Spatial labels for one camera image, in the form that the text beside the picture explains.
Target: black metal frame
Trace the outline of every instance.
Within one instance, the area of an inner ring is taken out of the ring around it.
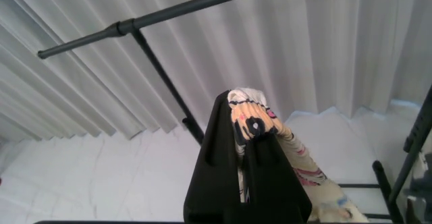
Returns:
[[[139,31],[140,28],[144,28],[146,26],[150,26],[152,24],[156,24],[158,22],[163,22],[172,18],[176,18],[178,16],[182,16],[188,13],[192,13],[194,11],[198,11],[201,9],[205,9],[214,5],[219,5],[221,3],[225,3],[232,0],[191,0],[185,3],[181,3],[178,5],[174,5],[167,9],[162,9],[161,11],[157,11],[151,13],[149,15],[145,15],[139,18],[132,18],[122,22],[116,22],[110,25],[108,28],[96,32],[94,34],[90,34],[88,36],[84,36],[82,38],[70,41],[68,43],[64,43],[62,45],[58,45],[56,47],[47,49],[45,51],[39,51],[38,56],[41,59],[46,59],[50,56],[69,51],[84,45],[88,45],[90,43],[103,40],[105,38],[115,38],[125,36],[128,33],[132,34],[135,41],[140,45],[141,49],[144,51],[154,68],[156,69],[159,76],[162,78],[165,85],[168,87],[169,91],[173,95],[174,99],[177,101],[182,111],[185,113],[186,118],[182,120],[183,124],[188,128],[189,132],[193,135],[195,140],[202,144],[204,133],[195,120],[193,114],[190,112],[188,106],[185,104],[183,98],[173,85],[172,81],[169,79],[169,76],[163,69],[162,65],[159,63],[159,60],[149,47],[145,37]],[[407,137],[404,150],[408,152],[408,156],[404,161],[404,165],[400,171],[400,174],[394,184],[393,190],[390,187],[390,184],[387,180],[387,177],[384,173],[383,167],[379,161],[375,161],[373,163],[373,170],[377,177],[378,184],[340,184],[342,188],[380,188],[385,199],[387,208],[389,210],[389,215],[380,215],[380,214],[366,214],[369,218],[377,218],[377,219],[391,219],[394,223],[403,223],[402,215],[400,214],[399,208],[396,205],[396,198],[400,193],[408,174],[414,165],[415,158],[417,154],[420,152],[425,140],[431,131],[432,126],[432,87],[428,92],[428,95],[423,103],[423,106],[418,114],[416,122],[411,130],[409,137]]]

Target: gray curtain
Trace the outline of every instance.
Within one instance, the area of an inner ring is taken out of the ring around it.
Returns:
[[[133,38],[36,52],[188,0],[1,0],[2,141],[168,132],[184,117]],[[385,113],[432,83],[431,0],[236,0],[142,29],[192,113],[262,90],[283,119],[336,106]]]

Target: patterned cloth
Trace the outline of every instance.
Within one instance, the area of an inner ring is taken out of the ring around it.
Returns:
[[[244,147],[257,136],[276,134],[285,156],[312,202],[309,221],[321,222],[369,222],[342,192],[342,189],[319,169],[308,149],[293,135],[268,108],[261,91],[237,88],[228,94],[232,109],[231,120],[236,139],[236,151],[240,162]],[[244,202],[242,170],[238,169],[240,196]]]

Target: white curtain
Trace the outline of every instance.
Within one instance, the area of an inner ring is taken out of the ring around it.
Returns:
[[[168,132],[184,114],[131,35],[38,50],[188,0],[1,0],[0,140]],[[141,31],[200,123],[224,90],[264,91],[283,119],[385,113],[432,84],[431,0],[235,0]]]

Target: white floor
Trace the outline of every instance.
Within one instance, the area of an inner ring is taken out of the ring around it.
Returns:
[[[393,181],[419,108],[392,101],[386,116],[359,109],[346,119],[334,108],[294,113],[287,124],[322,170],[338,183],[376,183],[379,159]],[[2,174],[0,223],[49,219],[182,221],[198,144],[182,128],[44,142],[24,147]],[[379,190],[347,190],[366,213],[387,213]]]

